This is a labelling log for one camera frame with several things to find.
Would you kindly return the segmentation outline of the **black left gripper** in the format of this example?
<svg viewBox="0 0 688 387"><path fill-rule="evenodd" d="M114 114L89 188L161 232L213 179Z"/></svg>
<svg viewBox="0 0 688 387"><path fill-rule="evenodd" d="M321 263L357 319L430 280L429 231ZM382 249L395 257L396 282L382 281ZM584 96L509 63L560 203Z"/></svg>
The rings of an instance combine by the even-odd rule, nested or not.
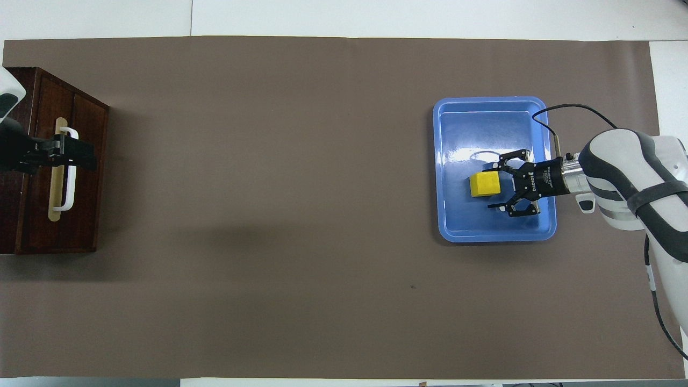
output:
<svg viewBox="0 0 688 387"><path fill-rule="evenodd" d="M24 157L30 153L30 163ZM37 173L37 166L68 165L96 170L95 147L70 135L56 134L52 139L31 138L16 120L1 124L1 172Z"/></svg>

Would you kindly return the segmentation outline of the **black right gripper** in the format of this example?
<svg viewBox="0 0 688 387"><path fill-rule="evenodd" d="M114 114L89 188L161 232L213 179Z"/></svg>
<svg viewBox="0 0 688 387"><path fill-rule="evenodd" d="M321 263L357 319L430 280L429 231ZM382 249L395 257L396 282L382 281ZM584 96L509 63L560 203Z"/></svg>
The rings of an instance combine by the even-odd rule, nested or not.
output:
<svg viewBox="0 0 688 387"><path fill-rule="evenodd" d="M497 171L513 176L514 196L503 203L492 203L488 209L504 212L511 218L540 214L536 201L566 194L563 162L562 157L556 157L533 163L532 152L528 149L501 154Z"/></svg>

